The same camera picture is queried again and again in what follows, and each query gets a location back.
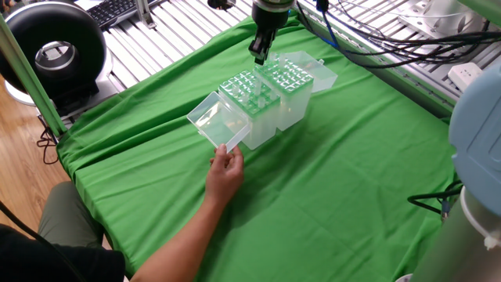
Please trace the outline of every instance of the metal rack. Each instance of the metal rack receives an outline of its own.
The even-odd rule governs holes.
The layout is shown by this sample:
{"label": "metal rack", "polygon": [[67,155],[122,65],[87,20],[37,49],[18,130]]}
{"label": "metal rack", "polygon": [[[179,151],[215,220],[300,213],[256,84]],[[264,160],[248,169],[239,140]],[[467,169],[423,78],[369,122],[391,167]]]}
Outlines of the metal rack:
{"label": "metal rack", "polygon": [[[427,38],[403,24],[398,19],[399,15],[397,15],[398,13],[408,14],[408,11],[414,9],[416,5],[424,7],[428,3],[427,0],[350,0],[350,2],[356,5],[352,5],[348,2],[344,2],[343,4],[350,16],[353,16],[358,21],[380,29],[385,36],[395,39]],[[304,8],[309,20],[314,23],[316,32],[328,36],[326,25],[323,23],[322,14],[316,11],[315,3],[312,0],[299,0],[298,3]],[[384,13],[379,13],[375,10],[384,11]],[[366,32],[371,32],[371,30],[355,23],[344,15],[336,0],[331,1],[329,11],[340,21]],[[328,20],[337,35],[346,42],[351,43],[351,46],[355,49],[365,52],[382,51],[375,42],[359,36],[332,16],[328,16]],[[489,30],[496,29],[498,29],[498,27],[494,27],[493,25],[489,28]],[[431,50],[421,48],[414,51],[427,53]],[[401,62],[401,60],[394,55],[379,56],[376,61],[378,63]],[[479,46],[468,61],[476,63],[481,69],[485,69],[494,63],[501,62],[501,42]],[[456,101],[462,94],[447,77],[447,73],[453,66],[454,64],[411,63],[399,69],[391,69],[391,72],[393,75],[398,76],[399,79],[406,81],[407,84],[413,85],[420,92],[424,93],[425,96],[429,96],[447,111],[452,111]]]}
{"label": "metal rack", "polygon": [[[344,3],[345,9],[359,21],[368,23],[380,29],[384,35],[397,39],[424,39],[425,36],[415,32],[398,20],[398,15],[406,14],[416,5],[426,5],[427,0],[350,0]],[[316,11],[313,0],[297,0],[304,8],[308,20],[313,23],[315,31],[326,37],[326,25],[322,14]],[[214,10],[208,7],[204,0],[170,0],[159,1],[150,10],[150,15],[156,24],[148,28],[138,16],[119,23],[104,31],[107,47],[113,61],[111,72],[107,75],[109,86],[106,93],[99,93],[86,107],[65,117],[63,123],[70,128],[76,119],[90,107],[132,87],[138,82],[161,71],[165,67],[180,60],[184,56],[202,47],[215,35],[237,25],[251,14],[252,0],[239,0],[236,6],[228,11]],[[365,29],[345,16],[336,0],[331,1],[330,12],[340,21],[354,27]],[[340,40],[347,42],[354,49],[365,52],[381,51],[375,42],[369,41],[354,31],[346,28],[331,16],[328,16],[334,32]],[[501,42],[479,47],[471,62],[484,69],[501,61]],[[376,58],[377,63],[397,63],[401,60],[394,55],[384,55]],[[461,91],[448,79],[452,64],[411,63],[401,68],[375,71],[396,89],[407,95],[417,93],[418,99],[431,100],[435,107],[440,107],[442,113],[450,113],[461,96]]]}

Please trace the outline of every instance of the person's knee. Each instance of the person's knee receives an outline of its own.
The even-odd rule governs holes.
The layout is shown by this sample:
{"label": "person's knee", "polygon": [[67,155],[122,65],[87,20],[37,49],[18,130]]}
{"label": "person's knee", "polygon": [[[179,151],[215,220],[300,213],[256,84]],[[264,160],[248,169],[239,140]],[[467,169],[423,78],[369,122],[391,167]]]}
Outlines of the person's knee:
{"label": "person's knee", "polygon": [[57,198],[62,200],[73,197],[80,197],[80,195],[78,194],[77,187],[75,187],[71,181],[57,184],[52,188],[49,194],[49,199]]}

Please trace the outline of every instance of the wooden floor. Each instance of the wooden floor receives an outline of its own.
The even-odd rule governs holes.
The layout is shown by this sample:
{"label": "wooden floor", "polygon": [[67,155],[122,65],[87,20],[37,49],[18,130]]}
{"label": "wooden floor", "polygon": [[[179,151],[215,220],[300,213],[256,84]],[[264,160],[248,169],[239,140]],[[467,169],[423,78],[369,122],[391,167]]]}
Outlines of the wooden floor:
{"label": "wooden floor", "polygon": [[[69,180],[59,162],[44,164],[43,149],[36,145],[43,130],[35,108],[12,99],[0,77],[0,201],[35,231],[52,187]],[[48,161],[56,158],[49,147]],[[1,212],[0,223],[18,229]]]}

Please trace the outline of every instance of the clear plastic lid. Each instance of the clear plastic lid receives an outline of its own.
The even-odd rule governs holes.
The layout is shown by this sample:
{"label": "clear plastic lid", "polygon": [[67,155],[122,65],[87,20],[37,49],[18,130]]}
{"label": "clear plastic lid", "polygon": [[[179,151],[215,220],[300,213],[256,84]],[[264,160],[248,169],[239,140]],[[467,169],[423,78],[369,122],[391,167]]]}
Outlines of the clear plastic lid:
{"label": "clear plastic lid", "polygon": [[228,152],[251,130],[249,121],[241,114],[241,110],[217,92],[209,94],[189,112],[187,118],[214,146],[218,147],[224,143]]}
{"label": "clear plastic lid", "polygon": [[337,74],[325,67],[323,60],[317,61],[305,51],[284,53],[281,56],[285,56],[313,77],[312,93],[331,88],[337,79]]}

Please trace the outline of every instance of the white plug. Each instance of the white plug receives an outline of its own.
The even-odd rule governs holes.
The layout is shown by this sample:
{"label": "white plug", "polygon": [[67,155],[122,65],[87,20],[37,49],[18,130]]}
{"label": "white plug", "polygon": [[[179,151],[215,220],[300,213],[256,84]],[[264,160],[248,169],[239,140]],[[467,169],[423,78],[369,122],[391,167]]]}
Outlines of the white plug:
{"label": "white plug", "polygon": [[464,63],[452,67],[452,69],[447,74],[452,82],[464,92],[468,85],[471,84],[475,79],[477,79],[482,70],[474,63]]}

